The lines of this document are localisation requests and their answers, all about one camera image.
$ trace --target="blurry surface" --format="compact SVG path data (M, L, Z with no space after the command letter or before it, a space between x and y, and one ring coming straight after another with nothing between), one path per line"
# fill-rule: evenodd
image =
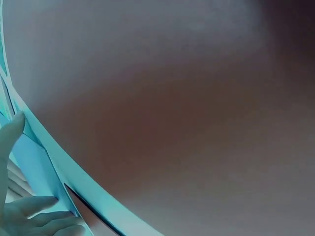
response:
M306 2L4 1L11 79L69 155L161 233L312 235Z

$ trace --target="finger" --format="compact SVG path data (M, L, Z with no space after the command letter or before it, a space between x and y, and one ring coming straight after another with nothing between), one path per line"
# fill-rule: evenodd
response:
M54 236L83 236L85 228L82 225L73 225L62 230L58 230Z
M8 189L11 189L12 191L16 192L17 194L21 195L22 197L31 197L32 195L26 191L24 188L22 188L20 185L18 185L13 180L8 180Z
M50 213L41 213L30 219L37 227L42 227L52 220L64 219L73 216L69 211L55 211Z
M20 177L18 177L16 174L11 172L10 170L8 170L8 179L12 180L18 186L20 186L22 189L27 191L28 194L22 195L23 197L35 195L33 190L31 189L29 183L27 183L27 182L23 181L22 179L20 179Z
M25 116L18 113L13 121L0 129L0 214L2 215L5 197L8 188L8 159L13 145L22 135L25 125Z
M43 227L40 227L39 233L46 235L54 235L59 230L68 228L70 226L78 225L82 222L83 220L80 217L52 220Z
M10 159L8 161L8 170L17 175L21 180L26 181L26 178L22 174L21 169L17 165L15 165L14 162Z
M7 191L7 194L6 194L6 199L5 202L12 202L12 201L15 201L15 200L18 200L18 199L21 199L22 196L17 194L16 192L12 191L12 189L9 189L8 188L8 191Z
M29 217L44 209L52 207L57 201L58 200L55 197L27 197L11 204L18 207L24 216Z

